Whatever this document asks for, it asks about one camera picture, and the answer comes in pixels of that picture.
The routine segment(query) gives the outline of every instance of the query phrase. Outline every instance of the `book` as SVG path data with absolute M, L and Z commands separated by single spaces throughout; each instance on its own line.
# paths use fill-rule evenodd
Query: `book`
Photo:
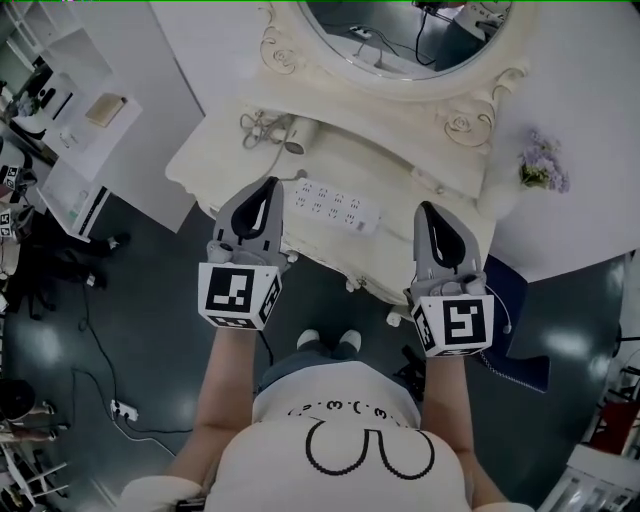
M 93 124 L 106 128 L 126 102 L 126 98 L 106 92 L 96 100 L 85 117 Z

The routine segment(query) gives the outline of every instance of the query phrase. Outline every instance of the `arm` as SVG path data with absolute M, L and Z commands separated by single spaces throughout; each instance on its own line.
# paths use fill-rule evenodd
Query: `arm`
M 456 452 L 465 475 L 472 479 L 472 508 L 507 501 L 475 456 L 464 358 L 427 359 L 420 428 L 433 432 Z
M 218 328 L 205 373 L 193 433 L 167 475 L 207 484 L 222 452 L 251 425 L 255 331 Z

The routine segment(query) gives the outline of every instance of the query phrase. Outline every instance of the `white power strip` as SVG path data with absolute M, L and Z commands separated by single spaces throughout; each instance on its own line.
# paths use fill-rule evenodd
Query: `white power strip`
M 287 195 L 286 206 L 298 215 L 354 234 L 371 235 L 380 220 L 380 208 L 373 201 L 304 178 Z

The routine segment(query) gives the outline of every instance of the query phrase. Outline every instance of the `shoe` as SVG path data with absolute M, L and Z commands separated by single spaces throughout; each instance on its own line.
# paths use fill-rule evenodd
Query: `shoe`
M 358 331 L 354 331 L 353 329 L 345 332 L 340 338 L 340 343 L 349 343 L 353 345 L 353 348 L 356 349 L 356 352 L 360 352 L 360 347 L 362 346 L 362 336 Z
M 107 278 L 101 272 L 97 272 L 96 270 L 91 271 L 85 283 L 87 286 L 97 290 L 105 290 L 107 288 Z
M 307 329 L 304 331 L 298 338 L 297 349 L 300 350 L 302 345 L 309 343 L 310 341 L 320 341 L 320 333 L 313 329 Z
M 131 235 L 129 233 L 120 233 L 115 236 L 110 236 L 107 238 L 107 243 L 109 244 L 109 251 L 111 254 L 116 252 L 116 250 L 126 247 L 131 242 Z
M 46 400 L 42 402 L 42 407 L 44 407 L 47 410 L 47 414 L 54 415 L 57 412 L 56 406 L 53 405 L 51 402 L 47 402 Z

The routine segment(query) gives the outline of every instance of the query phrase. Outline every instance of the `white vanity table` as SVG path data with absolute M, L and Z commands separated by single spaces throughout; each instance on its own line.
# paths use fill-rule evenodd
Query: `white vanity table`
M 485 176 L 490 136 L 503 94 L 526 75 L 522 44 L 535 14 L 513 4 L 498 35 L 470 61 L 435 74 L 411 63 L 398 73 L 359 60 L 353 41 L 324 34 L 304 3 L 265 5 L 260 52 L 264 66 L 224 109 L 201 122 L 167 166 L 167 177 L 216 211 L 265 175 L 279 146 L 248 151 L 239 118 L 259 109 L 320 122 L 305 155 L 282 151 L 270 175 L 308 178 L 375 202 L 382 211 L 371 236 L 352 235 L 285 209 L 283 245 L 345 274 L 348 288 L 406 305 L 414 276 L 413 217 L 423 201 L 440 204 L 476 236 L 486 258 L 495 221 L 475 200 Z M 291 193 L 295 182 L 285 182 Z

